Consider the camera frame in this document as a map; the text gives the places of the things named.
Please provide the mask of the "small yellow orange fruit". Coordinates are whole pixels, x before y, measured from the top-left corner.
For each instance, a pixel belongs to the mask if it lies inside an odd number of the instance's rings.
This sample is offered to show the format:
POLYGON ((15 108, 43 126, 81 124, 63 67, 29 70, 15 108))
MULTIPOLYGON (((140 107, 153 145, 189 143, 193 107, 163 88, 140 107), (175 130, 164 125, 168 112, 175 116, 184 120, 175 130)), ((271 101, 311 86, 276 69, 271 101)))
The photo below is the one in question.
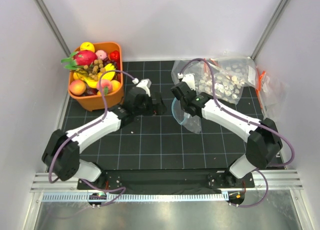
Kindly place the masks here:
POLYGON ((118 89, 121 88, 121 83, 117 80, 112 80, 111 82, 111 85, 112 85, 112 91, 115 92, 117 91, 118 89))

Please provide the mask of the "blue zip top bag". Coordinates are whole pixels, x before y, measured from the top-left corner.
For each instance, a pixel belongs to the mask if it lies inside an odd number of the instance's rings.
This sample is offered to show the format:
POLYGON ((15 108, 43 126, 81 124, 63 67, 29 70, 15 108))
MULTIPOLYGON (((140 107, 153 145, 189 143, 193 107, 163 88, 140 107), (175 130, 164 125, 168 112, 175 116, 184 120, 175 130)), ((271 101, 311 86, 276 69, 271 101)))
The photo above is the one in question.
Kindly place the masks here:
POLYGON ((171 113, 179 125, 192 133, 201 133, 202 128, 200 117, 191 116, 189 113, 183 111, 180 102, 176 98, 174 98, 171 103, 171 113))

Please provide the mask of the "pink peach with leaf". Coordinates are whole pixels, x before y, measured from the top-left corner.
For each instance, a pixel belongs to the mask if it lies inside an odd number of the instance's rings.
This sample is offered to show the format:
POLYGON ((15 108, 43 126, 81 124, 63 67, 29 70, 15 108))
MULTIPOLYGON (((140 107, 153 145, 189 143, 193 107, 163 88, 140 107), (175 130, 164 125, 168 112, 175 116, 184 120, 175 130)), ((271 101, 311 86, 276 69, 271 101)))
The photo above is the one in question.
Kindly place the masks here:
POLYGON ((106 96, 113 91, 113 85, 110 80, 102 79, 97 83, 96 89, 97 95, 103 94, 106 96))

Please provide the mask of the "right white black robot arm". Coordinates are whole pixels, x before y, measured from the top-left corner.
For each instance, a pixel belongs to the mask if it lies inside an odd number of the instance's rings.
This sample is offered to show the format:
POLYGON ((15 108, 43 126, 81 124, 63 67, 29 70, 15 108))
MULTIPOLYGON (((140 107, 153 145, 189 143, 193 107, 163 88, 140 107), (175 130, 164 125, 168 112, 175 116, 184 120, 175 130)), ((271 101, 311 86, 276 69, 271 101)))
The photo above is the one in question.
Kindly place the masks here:
POLYGON ((206 92, 197 94, 184 81, 174 85, 171 92, 185 113, 217 123, 246 143, 245 154, 228 167, 225 175, 225 182, 230 188, 241 185, 243 177, 251 171, 265 169, 282 149, 283 143, 273 120, 246 116, 206 92))

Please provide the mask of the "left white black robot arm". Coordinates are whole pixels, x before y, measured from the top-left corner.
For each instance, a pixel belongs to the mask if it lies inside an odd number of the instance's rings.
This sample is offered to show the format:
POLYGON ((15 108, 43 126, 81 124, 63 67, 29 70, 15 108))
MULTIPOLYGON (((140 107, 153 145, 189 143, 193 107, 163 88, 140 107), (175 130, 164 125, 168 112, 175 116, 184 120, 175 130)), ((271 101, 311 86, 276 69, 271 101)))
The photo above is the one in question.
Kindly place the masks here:
POLYGON ((137 116, 160 116, 167 108, 159 92, 134 86, 123 103, 110 107, 100 117, 67 132, 55 130, 42 155, 42 162, 61 181, 78 178, 94 190, 106 186, 106 172, 96 163, 82 160, 81 153, 104 136, 131 124, 137 116))

